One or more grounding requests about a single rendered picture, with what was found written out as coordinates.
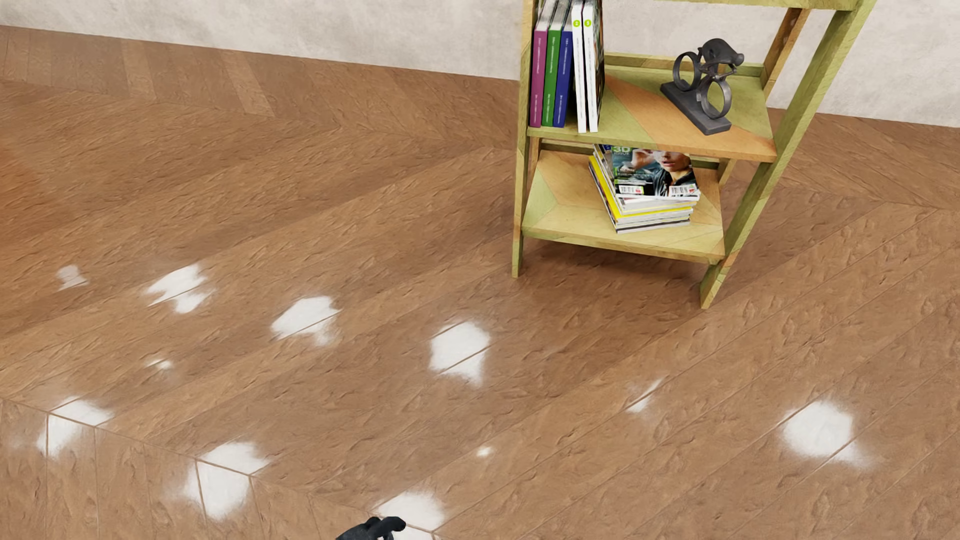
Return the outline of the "upright row of books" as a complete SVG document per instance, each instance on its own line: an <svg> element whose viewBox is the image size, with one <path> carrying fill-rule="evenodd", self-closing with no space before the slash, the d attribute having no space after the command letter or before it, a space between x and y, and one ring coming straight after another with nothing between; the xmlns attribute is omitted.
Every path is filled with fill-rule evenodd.
<svg viewBox="0 0 960 540"><path fill-rule="evenodd" d="M541 127L553 127L556 110L557 81L560 68L560 49L562 41L562 31L565 27L570 0L552 0L549 10L544 13L549 15L546 19L546 42L543 66L543 92L541 99Z"/></svg>

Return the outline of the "blue book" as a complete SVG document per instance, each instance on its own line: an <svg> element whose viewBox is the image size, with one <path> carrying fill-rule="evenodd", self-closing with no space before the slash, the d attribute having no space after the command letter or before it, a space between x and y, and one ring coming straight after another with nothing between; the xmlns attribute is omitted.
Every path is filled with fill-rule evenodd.
<svg viewBox="0 0 960 540"><path fill-rule="evenodd" d="M572 0L561 0L561 10L558 11L559 42L557 80L555 84L554 114L552 126L563 128L566 126L570 106L571 77L572 77L572 47L573 33L571 22Z"/></svg>

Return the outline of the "green wooden shelf unit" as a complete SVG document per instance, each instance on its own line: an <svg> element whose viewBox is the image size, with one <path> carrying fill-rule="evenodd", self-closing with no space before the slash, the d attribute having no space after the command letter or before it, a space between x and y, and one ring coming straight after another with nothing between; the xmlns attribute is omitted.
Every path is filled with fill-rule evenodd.
<svg viewBox="0 0 960 540"><path fill-rule="evenodd" d="M522 271L528 238L663 259L709 264L700 284L707 309L717 296L877 0L687 0L705 5L785 8L762 63L734 75L729 130L703 134L660 90L672 62L665 56L611 53L596 133L531 127L529 105L535 0L524 0L510 274ZM775 130L766 100L811 12L833 10L791 103ZM624 143L698 158L704 201L686 227L619 234L588 203L592 143Z"/></svg>

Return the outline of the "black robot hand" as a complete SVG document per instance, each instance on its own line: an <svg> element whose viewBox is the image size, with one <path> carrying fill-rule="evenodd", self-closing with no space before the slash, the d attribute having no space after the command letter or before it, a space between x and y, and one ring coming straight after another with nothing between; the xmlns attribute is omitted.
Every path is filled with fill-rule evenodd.
<svg viewBox="0 0 960 540"><path fill-rule="evenodd" d="M395 540L395 533L406 529L400 517L370 517L339 534L335 540Z"/></svg>

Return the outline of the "stack of magazines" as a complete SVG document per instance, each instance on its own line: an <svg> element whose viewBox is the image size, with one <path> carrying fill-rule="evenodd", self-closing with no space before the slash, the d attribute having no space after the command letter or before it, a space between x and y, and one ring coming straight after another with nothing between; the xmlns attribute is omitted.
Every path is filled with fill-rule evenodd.
<svg viewBox="0 0 960 540"><path fill-rule="evenodd" d="M589 168L619 235L688 224L701 198L685 153L596 144Z"/></svg>

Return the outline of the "white book green spine mark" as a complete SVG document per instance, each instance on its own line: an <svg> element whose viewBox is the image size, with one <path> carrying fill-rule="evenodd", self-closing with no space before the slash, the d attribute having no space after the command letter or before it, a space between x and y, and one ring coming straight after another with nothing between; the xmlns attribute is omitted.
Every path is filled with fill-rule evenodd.
<svg viewBox="0 0 960 540"><path fill-rule="evenodd" d="M605 85L602 0L584 0L582 38L586 129L597 133Z"/></svg>

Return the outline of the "magenta book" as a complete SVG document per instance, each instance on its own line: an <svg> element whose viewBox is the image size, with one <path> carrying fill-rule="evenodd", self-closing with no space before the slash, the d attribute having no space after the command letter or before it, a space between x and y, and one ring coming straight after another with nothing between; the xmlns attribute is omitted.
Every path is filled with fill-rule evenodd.
<svg viewBox="0 0 960 540"><path fill-rule="evenodd" d="M557 0L534 0L534 17L530 41L530 76L528 100L528 124L539 128L543 125L544 96L547 63L548 29L553 18Z"/></svg>

